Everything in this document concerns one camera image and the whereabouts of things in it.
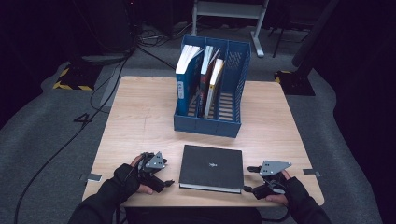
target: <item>black notebook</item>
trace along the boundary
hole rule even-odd
[[[242,151],[184,146],[179,186],[184,189],[241,193],[244,187]]]

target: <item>chair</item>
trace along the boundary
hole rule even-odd
[[[276,56],[279,43],[282,40],[282,35],[285,30],[295,30],[308,32],[314,27],[315,22],[323,11],[323,2],[309,1],[309,0],[284,0],[277,4],[277,13],[279,13],[279,20],[273,25],[273,29],[268,36],[277,30],[281,29],[279,38],[276,42],[273,58]],[[303,42],[307,35],[298,42]]]

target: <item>wooden table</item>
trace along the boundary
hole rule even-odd
[[[311,169],[302,139],[290,113],[285,95],[275,82],[247,81],[242,103],[242,126],[236,138],[174,131],[173,115],[177,103],[176,80],[171,77],[123,77],[99,146],[92,173],[102,182],[89,182],[83,199],[99,190],[122,163],[130,163],[142,152],[161,151],[168,159],[156,174],[161,180],[175,180],[169,188],[153,195],[134,194],[124,206],[275,206],[256,200],[251,193],[231,194],[180,189],[178,177],[184,145],[243,150],[245,185],[257,187],[262,178],[248,166],[265,160],[290,161],[287,171],[297,176],[318,204],[324,199]]]

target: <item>metal rack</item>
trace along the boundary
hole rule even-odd
[[[244,5],[235,3],[218,3],[194,0],[194,7],[192,11],[192,31],[191,35],[197,35],[197,16],[217,16],[217,17],[232,17],[257,19],[256,30],[251,31],[250,35],[253,40],[254,47],[257,51],[257,56],[262,58],[264,52],[259,41],[259,33],[262,28],[262,20],[264,19],[265,11],[267,9],[268,0],[263,0],[261,5]]]

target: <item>person's arm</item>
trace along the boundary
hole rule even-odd
[[[299,224],[332,223],[324,210],[309,196],[304,185],[296,177],[290,177],[286,171],[282,173],[287,179],[286,195],[269,195],[265,200],[288,206],[291,216]]]
[[[137,168],[133,169],[138,158],[136,157],[131,165],[120,166],[114,172],[114,176],[106,180],[96,194],[80,203],[68,223],[111,223],[117,206],[125,202],[132,194],[137,191],[151,194],[152,189],[140,185]]]

